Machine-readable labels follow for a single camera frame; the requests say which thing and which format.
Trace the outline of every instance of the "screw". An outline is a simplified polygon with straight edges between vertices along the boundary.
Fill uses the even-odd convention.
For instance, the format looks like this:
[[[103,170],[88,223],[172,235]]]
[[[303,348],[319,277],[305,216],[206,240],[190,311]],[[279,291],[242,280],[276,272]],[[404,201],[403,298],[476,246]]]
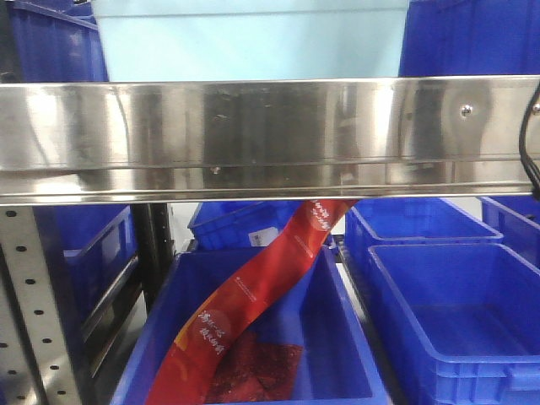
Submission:
[[[223,114],[218,114],[217,116],[212,118],[212,121],[219,122],[219,121],[224,121],[224,120],[228,120],[228,119],[229,118],[227,116],[224,116]]]
[[[469,104],[465,104],[462,106],[462,116],[470,116],[473,112],[473,106]]]

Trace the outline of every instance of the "plastic crate rim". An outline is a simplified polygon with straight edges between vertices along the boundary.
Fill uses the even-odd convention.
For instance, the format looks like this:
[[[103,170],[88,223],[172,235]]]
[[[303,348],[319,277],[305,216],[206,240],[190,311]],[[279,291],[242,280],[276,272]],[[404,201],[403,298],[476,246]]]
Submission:
[[[384,11],[407,10],[409,0],[334,0],[332,2],[313,2],[313,0],[206,0],[204,2],[171,2],[154,0],[153,2],[125,2],[94,0],[94,15],[97,18],[115,17],[189,17],[204,15],[242,14],[289,14],[289,13],[324,13],[344,11]]]
[[[70,252],[77,252],[72,256],[72,260],[75,262],[82,256],[84,256],[85,253],[87,253],[90,249],[94,247],[96,243],[98,243],[101,239],[103,239],[107,234],[111,232],[111,228],[117,226],[120,222],[122,222],[124,219],[129,218],[131,214],[131,209],[129,206],[125,207],[120,213],[118,213],[107,225],[100,230],[93,238],[92,240],[82,249],[70,249]]]
[[[203,209],[204,207],[204,204],[205,202],[200,202],[198,205],[197,205],[197,209],[195,210],[195,213],[193,213],[193,216],[192,218],[190,219],[189,221],[189,224],[187,225],[187,228],[189,228],[190,230],[192,229],[196,229],[200,226],[204,226],[206,224],[209,224],[211,222],[214,222],[218,219],[222,219],[222,218],[225,218],[225,217],[228,217],[230,215],[232,215],[233,213],[241,213],[242,211],[246,211],[248,209],[253,209],[254,207],[257,207],[261,204],[265,203],[264,201],[255,201],[253,203],[253,205],[250,205],[250,206],[247,206],[247,207],[242,207],[242,208],[238,208],[236,209],[235,211],[231,211],[229,213],[224,213],[223,215],[219,215],[217,217],[213,217],[211,219],[207,219],[206,221],[203,221],[203,222],[199,222],[196,224],[196,220],[197,220],[197,217],[199,216],[200,212],[201,212],[201,209]]]
[[[399,304],[401,310],[405,313],[407,322],[411,324],[414,331],[417,333],[418,338],[420,340],[420,343],[422,345],[422,348],[428,353],[433,359],[454,364],[454,363],[465,363],[465,364],[476,364],[476,363],[484,363],[484,364],[498,364],[498,363],[515,363],[515,364],[531,364],[531,363],[538,363],[540,362],[540,354],[529,354],[529,355],[516,355],[516,356],[456,356],[456,355],[449,355],[449,354],[442,354],[439,352],[431,341],[429,340],[428,335],[425,333],[424,329],[420,325],[420,322],[418,321],[417,317],[414,315],[413,310],[411,309],[410,305],[407,303],[407,300],[405,300],[405,297],[403,296],[401,290],[397,287],[396,283],[394,282],[393,277],[388,272],[386,266],[382,262],[382,260],[379,258],[379,256],[376,254],[376,251],[383,250],[383,249],[402,249],[404,247],[407,248],[425,248],[425,249],[436,249],[438,247],[444,247],[444,246],[452,246],[456,247],[456,245],[451,244],[438,244],[438,245],[377,245],[377,246],[371,246],[368,248],[368,254],[370,255],[371,260],[374,260],[377,264],[377,267],[379,271],[381,271],[382,276],[388,283],[389,288],[391,289],[392,293],[394,294],[394,297],[396,297],[396,301]],[[463,246],[478,246],[478,244],[460,244],[461,247]],[[508,252],[513,258],[518,260],[521,264],[524,264],[526,267],[529,267],[530,270],[532,270],[539,278],[540,278],[540,269],[534,267],[530,262],[525,260],[523,257],[512,251],[508,246],[501,245],[499,243],[490,244],[489,246],[495,246],[495,248],[503,249],[504,251]]]
[[[167,289],[169,284],[172,283],[174,276],[176,274],[176,269],[178,268],[178,263],[180,261],[180,258],[182,255],[188,254],[188,252],[182,252],[180,254],[177,254],[171,263],[172,269],[174,269],[172,272],[169,272],[167,275],[165,281],[163,282],[163,285],[161,286],[160,291],[164,291]],[[118,381],[118,385],[116,386],[115,392],[111,398],[111,404],[124,404],[126,403],[125,396],[127,395],[127,390],[124,389],[124,386],[129,386],[129,381],[131,381],[134,376],[137,374],[137,367],[129,367],[129,365],[138,365],[141,362],[141,358],[143,357],[144,353],[143,350],[137,350],[139,346],[144,346],[145,342],[148,341],[153,337],[152,334],[152,328],[149,327],[152,324],[157,322],[157,316],[152,316],[156,311],[159,312],[159,308],[161,308],[164,304],[163,301],[165,301],[165,295],[164,294],[158,294],[158,298],[154,302],[154,305],[152,306],[152,310],[150,310],[150,313],[148,313],[147,321],[144,323],[143,330],[141,331],[141,334],[137,338],[137,341],[135,342],[135,346],[133,347],[132,354],[129,356],[129,360],[127,361],[126,367],[124,368],[124,372],[121,375],[120,380]]]
[[[13,4],[13,9],[25,10],[25,11],[29,11],[31,13],[45,15],[45,16],[51,17],[53,19],[60,19],[62,21],[66,21],[68,23],[75,24],[75,25],[80,25],[80,26],[83,26],[85,28],[89,28],[89,29],[94,30],[94,31],[98,30],[98,26],[96,24],[92,24],[92,23],[90,23],[88,21],[85,21],[83,19],[73,17],[73,16],[65,14],[65,13],[61,13],[61,12],[53,10],[51,8],[39,6],[39,5],[33,4],[33,3],[27,3],[27,2],[22,1],[22,0],[7,0],[7,2]]]
[[[336,290],[337,295],[340,298],[341,307],[343,310],[343,314],[347,318],[347,325],[349,327],[349,330],[352,326],[355,326],[363,332],[361,334],[358,334],[352,333],[353,331],[351,330],[351,336],[354,340],[354,346],[356,346],[357,353],[366,354],[362,356],[362,365],[364,366],[366,373],[369,375],[377,375],[379,377],[378,379],[375,379],[375,381],[368,379],[370,383],[369,386],[371,390],[371,398],[386,397],[386,389],[382,385],[381,375],[379,374],[379,370],[375,365],[373,355],[367,355],[372,354],[372,350],[365,337],[364,328],[362,327],[359,318],[356,316],[356,312],[354,311],[351,300],[348,298],[347,289],[345,288],[345,284],[339,274],[338,266],[336,266],[336,262],[331,250],[327,246],[323,246],[317,260],[325,260],[330,267],[329,273],[332,277],[333,288]]]
[[[437,8],[444,10],[452,8],[462,3],[470,3],[472,0],[411,0],[411,3],[435,3]]]
[[[500,209],[501,211],[505,211],[506,213],[521,219],[526,224],[531,225],[534,229],[540,230],[540,224],[537,224],[536,222],[534,222],[533,220],[527,218],[526,216],[521,215],[520,213],[518,213],[518,212],[514,211],[513,209],[511,209],[510,207],[505,206],[503,203],[495,201],[491,197],[478,197],[478,199],[482,202],[482,204],[486,203],[486,204],[494,205],[496,208]]]
[[[390,198],[407,198],[407,197],[390,197]],[[418,200],[425,199],[426,197],[415,197]],[[428,238],[425,236],[401,236],[401,237],[393,237],[393,238],[384,238],[379,236],[375,230],[370,226],[370,224],[367,222],[367,220],[364,218],[364,216],[360,213],[360,211],[356,208],[356,206],[351,208],[351,211],[354,213],[354,215],[357,217],[357,219],[360,221],[360,223],[364,226],[364,228],[368,231],[370,236],[378,240],[379,242],[384,242],[388,240],[450,240],[450,239],[464,239],[464,240],[477,240],[477,239],[483,239],[483,240],[502,240],[503,234],[500,233],[498,230],[490,227],[489,225],[485,224],[482,221],[477,220],[474,218],[470,213],[467,211],[459,208],[456,204],[454,204],[452,201],[442,198],[442,197],[427,197],[427,198],[433,198],[435,200],[438,200],[444,204],[444,206],[447,206],[449,209],[453,209],[457,211],[458,213],[465,216],[467,219],[473,221],[477,226],[480,226],[481,228],[484,228],[492,235],[485,235],[485,236],[442,236],[442,237],[436,237],[436,238]]]

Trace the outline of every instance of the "light blue panel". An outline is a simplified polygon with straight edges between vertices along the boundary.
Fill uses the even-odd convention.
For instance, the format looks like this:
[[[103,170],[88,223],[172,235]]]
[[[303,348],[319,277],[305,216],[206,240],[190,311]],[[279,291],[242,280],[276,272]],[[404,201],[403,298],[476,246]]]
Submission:
[[[134,16],[140,14],[136,3],[142,2],[93,3],[113,81],[396,76],[408,6],[403,0],[376,5],[343,0],[332,6],[327,1],[323,6],[321,1],[280,1],[271,8],[310,6],[311,11],[246,13],[246,2],[237,1],[227,4],[237,4],[238,13],[227,9],[226,14],[201,15],[173,14],[180,7],[175,3],[169,14],[162,10],[156,15],[163,7],[158,2],[152,15],[141,17]]]

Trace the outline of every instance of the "stainless steel bar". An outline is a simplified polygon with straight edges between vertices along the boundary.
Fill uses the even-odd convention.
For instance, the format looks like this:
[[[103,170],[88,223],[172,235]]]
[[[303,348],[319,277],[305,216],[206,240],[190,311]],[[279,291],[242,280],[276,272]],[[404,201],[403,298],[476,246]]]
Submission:
[[[126,266],[120,271],[118,276],[114,279],[109,288],[103,293],[103,296],[96,304],[94,310],[90,313],[86,321],[83,323],[83,340],[86,342],[89,336],[92,334],[96,326],[100,323],[107,309],[114,302],[124,285],[126,285],[129,278],[133,275],[133,270],[138,265],[138,257],[133,256]]]
[[[102,371],[103,364],[105,363],[107,356],[111,353],[117,339],[121,336],[122,329],[124,328],[126,322],[131,320],[129,315],[137,303],[142,291],[143,290],[140,284],[133,285],[129,290],[126,290],[123,297],[125,302],[118,311],[118,314],[115,316],[115,320],[111,323],[111,328],[106,340],[100,345],[99,352],[92,359],[90,369],[92,372],[92,378],[94,380],[98,378],[99,373]]]
[[[94,386],[100,403],[110,403],[118,381],[122,377],[124,365],[129,360],[137,337],[147,319],[144,297],[139,296],[132,311],[122,325],[122,329],[100,366],[94,378]]]
[[[9,277],[49,405],[94,404],[80,320],[52,208],[5,208],[0,221]]]
[[[539,80],[5,84],[0,204],[526,193]]]

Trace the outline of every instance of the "perforated metal post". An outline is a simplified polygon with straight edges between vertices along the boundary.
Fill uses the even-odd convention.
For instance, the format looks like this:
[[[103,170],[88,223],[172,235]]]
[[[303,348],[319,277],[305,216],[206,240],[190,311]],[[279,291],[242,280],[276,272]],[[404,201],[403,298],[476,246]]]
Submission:
[[[52,208],[2,208],[6,272],[49,405],[95,404]]]
[[[0,390],[8,405],[45,402],[37,363],[0,249]]]

